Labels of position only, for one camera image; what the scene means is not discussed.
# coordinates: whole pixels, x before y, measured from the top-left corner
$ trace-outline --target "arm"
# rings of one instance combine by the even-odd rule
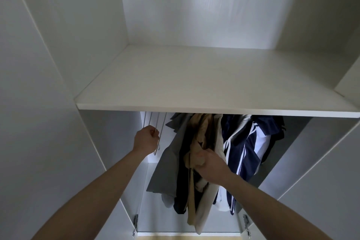
[[[138,165],[155,151],[159,132],[153,126],[137,132],[133,150],[65,203],[32,240],[95,239]]]
[[[199,153],[205,158],[196,171],[207,181],[227,189],[243,206],[267,240],[331,240],[325,233],[296,212],[232,173],[213,151]]]

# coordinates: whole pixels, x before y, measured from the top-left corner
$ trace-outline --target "forearm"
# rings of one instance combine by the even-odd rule
[[[94,239],[144,157],[131,151],[62,206],[33,240]]]
[[[242,205],[267,240],[331,240],[299,214],[238,175],[229,174],[223,185]]]

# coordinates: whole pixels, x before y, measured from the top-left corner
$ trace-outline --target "white wardrobe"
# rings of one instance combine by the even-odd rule
[[[174,112],[282,115],[285,138],[250,181],[279,199],[360,118],[359,0],[19,2],[48,51],[48,78],[60,76],[95,147],[89,180],[131,150],[143,124],[159,118],[159,128]],[[186,214],[146,192],[174,135],[164,127],[98,239],[130,239],[135,226],[194,234]],[[211,209],[203,235],[240,235],[243,214]]]

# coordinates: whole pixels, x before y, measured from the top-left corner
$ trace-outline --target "door hinge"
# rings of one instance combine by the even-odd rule
[[[243,218],[244,218],[245,230],[248,233],[248,238],[251,239],[251,234],[250,234],[250,231],[249,231],[249,224],[250,224],[249,218],[245,214],[243,215]]]
[[[134,231],[133,231],[133,238],[135,238],[135,233],[137,233],[137,221],[139,219],[139,215],[136,214],[134,216],[133,225],[134,225]]]

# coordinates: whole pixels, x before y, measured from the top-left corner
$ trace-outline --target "shelf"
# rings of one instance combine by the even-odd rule
[[[130,45],[75,99],[79,109],[360,117],[333,88],[336,55]]]

